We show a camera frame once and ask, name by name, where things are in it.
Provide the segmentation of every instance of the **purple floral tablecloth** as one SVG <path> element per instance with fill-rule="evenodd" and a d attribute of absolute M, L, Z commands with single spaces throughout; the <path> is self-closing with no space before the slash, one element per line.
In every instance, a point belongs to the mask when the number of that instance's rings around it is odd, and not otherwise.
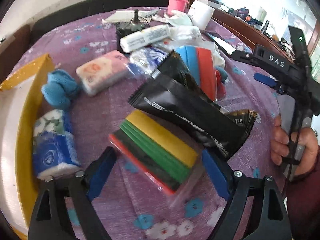
<path fill-rule="evenodd" d="M 90 16 L 53 29 L 23 55 L 14 70 L 41 54 L 49 53 L 57 67 L 79 80 L 75 73 L 77 67 L 116 49 L 115 27 L 101 24 L 101 20 L 112 13 Z M 238 50 L 250 51 L 236 36 L 214 21 L 209 23 L 207 30 L 218 33 Z M 225 85 L 227 96 L 219 104 L 230 111 L 252 108 L 259 113 L 248 140 L 228 163 L 232 169 L 241 170 L 247 176 L 262 178 L 266 174 L 272 175 L 282 190 L 284 177 L 269 155 L 273 118 L 279 113 L 276 93 L 254 80 L 253 74 L 257 71 L 263 73 L 263 70 L 223 57 L 229 78 Z M 83 168 L 111 145 L 108 135 L 117 130 L 133 110 L 127 98 L 141 82 L 128 79 L 92 98 L 82 92 L 73 101 L 71 120 L 78 158 Z M 42 111 L 49 109 L 44 103 Z M 207 174 L 201 177 L 188 201 L 173 210 L 168 208 L 164 194 L 141 176 L 135 166 L 120 158 L 100 197 L 92 202 L 113 240 L 207 239 L 226 205 L 216 194 Z M 249 216 L 248 209 L 249 205 L 235 239 L 242 237 Z M 76 237 L 84 239 L 72 208 L 69 208 L 69 215 Z"/>

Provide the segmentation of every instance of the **screw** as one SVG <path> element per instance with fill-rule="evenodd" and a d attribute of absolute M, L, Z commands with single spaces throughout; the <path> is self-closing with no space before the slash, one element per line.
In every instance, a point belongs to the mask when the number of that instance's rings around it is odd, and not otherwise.
<path fill-rule="evenodd" d="M 243 174 L 241 171 L 234 171 L 233 175 L 235 175 L 236 177 L 240 178 Z"/>
<path fill-rule="evenodd" d="M 273 181 L 273 177 L 270 176 L 270 175 L 267 175 L 267 176 L 266 176 L 266 180 L 267 180 L 267 181 Z"/>
<path fill-rule="evenodd" d="M 83 176 L 84 176 L 84 171 L 77 171 L 77 173 L 76 173 L 77 178 L 81 178 Z"/>
<path fill-rule="evenodd" d="M 45 182 L 50 182 L 50 181 L 52 181 L 52 180 L 53 180 L 53 177 L 52 177 L 52 176 L 47 176 L 47 177 L 45 177 L 45 179 L 44 179 Z"/>

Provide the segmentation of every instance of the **finger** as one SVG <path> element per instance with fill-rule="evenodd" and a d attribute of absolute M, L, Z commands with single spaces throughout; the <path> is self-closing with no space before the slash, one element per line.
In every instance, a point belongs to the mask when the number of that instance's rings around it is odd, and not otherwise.
<path fill-rule="evenodd" d="M 296 141 L 297 133 L 291 135 L 292 141 Z M 318 153 L 318 140 L 311 128 L 301 129 L 298 144 L 301 146 L 306 146 L 300 164 L 297 167 L 295 175 L 305 174 L 311 171 L 316 162 L 316 157 Z"/>
<path fill-rule="evenodd" d="M 275 126 L 281 125 L 281 116 L 280 115 L 278 115 L 274 118 L 274 123 L 275 123 Z"/>
<path fill-rule="evenodd" d="M 275 141 L 282 144 L 286 144 L 286 145 L 289 143 L 288 135 L 285 133 L 284 130 L 281 129 L 280 126 L 273 128 L 273 135 L 274 135 Z"/>
<path fill-rule="evenodd" d="M 282 157 L 279 154 L 275 153 L 273 150 L 271 150 L 271 160 L 275 165 L 278 166 L 280 166 L 282 163 Z"/>
<path fill-rule="evenodd" d="M 287 157 L 289 154 L 289 147 L 275 140 L 271 140 L 271 149 L 282 157 Z"/>

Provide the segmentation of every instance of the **blue gripper pad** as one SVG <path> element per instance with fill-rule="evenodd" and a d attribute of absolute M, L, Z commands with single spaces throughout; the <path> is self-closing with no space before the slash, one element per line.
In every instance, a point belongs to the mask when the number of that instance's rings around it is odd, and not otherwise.
<path fill-rule="evenodd" d="M 262 75 L 260 73 L 255 73 L 253 75 L 253 78 L 256 81 L 259 81 L 259 82 L 261 82 L 261 83 L 263 83 L 263 84 L 265 84 L 265 85 L 267 85 L 267 86 L 269 86 L 271 88 L 274 88 L 277 85 L 276 81 L 273 78 L 265 76 L 265 75 Z"/>
<path fill-rule="evenodd" d="M 191 75 L 195 79 L 198 86 L 200 86 L 200 74 L 199 74 L 199 65 L 198 57 L 196 52 L 196 47 L 194 46 L 182 46 L 175 49 L 175 52 L 179 53 L 183 62 L 186 64 L 190 70 Z"/>
<path fill-rule="evenodd" d="M 93 174 L 91 177 L 89 191 L 87 192 L 87 197 L 90 201 L 100 195 L 101 190 L 113 168 L 113 165 L 116 163 L 116 159 L 117 157 L 115 151 L 110 150 L 103 162 L 99 165 L 95 174 Z"/>
<path fill-rule="evenodd" d="M 210 153 L 204 149 L 202 151 L 202 163 L 220 197 L 223 197 L 226 201 L 230 198 L 230 192 L 228 190 L 228 182 Z"/>

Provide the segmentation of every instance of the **pink tissue pack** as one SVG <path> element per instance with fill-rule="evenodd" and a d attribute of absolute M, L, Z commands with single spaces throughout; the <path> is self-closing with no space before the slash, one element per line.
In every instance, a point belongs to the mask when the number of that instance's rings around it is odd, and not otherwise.
<path fill-rule="evenodd" d="M 81 78 L 84 91 L 94 96 L 126 77 L 128 63 L 122 53 L 113 50 L 78 67 L 76 73 Z"/>

